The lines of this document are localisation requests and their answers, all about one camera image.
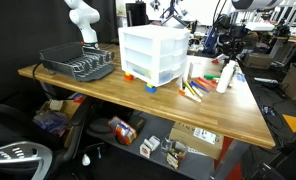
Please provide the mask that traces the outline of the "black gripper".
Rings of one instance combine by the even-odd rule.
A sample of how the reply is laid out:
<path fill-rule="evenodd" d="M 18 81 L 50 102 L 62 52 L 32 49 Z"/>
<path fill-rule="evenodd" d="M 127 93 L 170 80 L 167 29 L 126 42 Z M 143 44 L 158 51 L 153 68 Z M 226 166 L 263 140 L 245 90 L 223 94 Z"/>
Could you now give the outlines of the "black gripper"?
<path fill-rule="evenodd" d="M 227 32 L 219 36 L 219 46 L 233 49 L 249 32 L 245 25 L 231 25 Z"/>

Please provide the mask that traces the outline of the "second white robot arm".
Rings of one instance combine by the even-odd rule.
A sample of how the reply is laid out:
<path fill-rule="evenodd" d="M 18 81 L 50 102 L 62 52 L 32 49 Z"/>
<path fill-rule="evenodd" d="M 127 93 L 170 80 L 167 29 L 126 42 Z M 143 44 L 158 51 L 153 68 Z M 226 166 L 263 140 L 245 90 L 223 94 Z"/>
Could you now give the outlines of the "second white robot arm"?
<path fill-rule="evenodd" d="M 64 0 L 70 8 L 69 18 L 81 32 L 84 46 L 86 48 L 98 49 L 96 31 L 91 27 L 93 23 L 100 20 L 100 14 L 83 0 Z"/>

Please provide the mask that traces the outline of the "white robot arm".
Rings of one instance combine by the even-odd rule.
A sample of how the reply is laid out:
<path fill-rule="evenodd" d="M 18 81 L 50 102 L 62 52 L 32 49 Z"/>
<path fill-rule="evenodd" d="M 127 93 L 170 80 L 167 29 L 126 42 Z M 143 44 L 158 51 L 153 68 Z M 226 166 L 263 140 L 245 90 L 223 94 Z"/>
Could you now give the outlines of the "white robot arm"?
<path fill-rule="evenodd" d="M 231 0 L 236 10 L 252 12 L 256 10 L 272 10 L 282 0 Z M 231 16 L 220 14 L 214 21 L 217 33 L 217 45 L 223 48 L 233 48 L 249 31 L 271 31 L 273 26 L 269 23 L 247 22 L 240 25 L 231 23 Z"/>

